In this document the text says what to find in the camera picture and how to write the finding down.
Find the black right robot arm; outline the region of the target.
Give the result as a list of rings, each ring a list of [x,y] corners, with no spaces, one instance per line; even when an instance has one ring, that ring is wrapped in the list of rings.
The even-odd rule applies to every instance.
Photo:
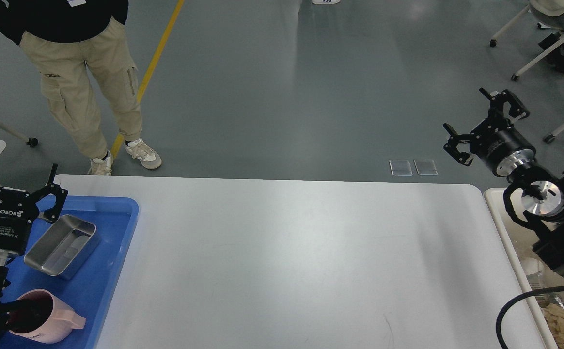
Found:
[[[530,113],[512,91],[480,88],[480,92],[490,102],[487,117],[466,134],[445,123],[449,139],[444,150],[464,166],[470,166],[476,156],[494,176],[506,178],[509,185],[502,196],[506,213],[516,224],[535,232],[538,240],[533,252],[564,278],[564,171],[563,177],[555,177],[537,163],[536,149],[513,125]],[[515,303],[561,291],[564,286],[541,288],[509,300],[499,311],[495,325],[501,347],[507,347],[502,322]]]

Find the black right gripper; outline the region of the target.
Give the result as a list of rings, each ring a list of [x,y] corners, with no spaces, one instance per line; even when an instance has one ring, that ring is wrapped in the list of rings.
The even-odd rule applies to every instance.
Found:
[[[480,93],[489,100],[487,117],[468,134],[459,134],[448,123],[443,127],[450,135],[443,149],[459,164],[471,166],[474,157],[460,152],[459,145],[470,144],[471,152],[497,177],[508,177],[514,169],[536,160],[536,148],[528,142],[513,123],[530,116],[530,111],[510,90]]]

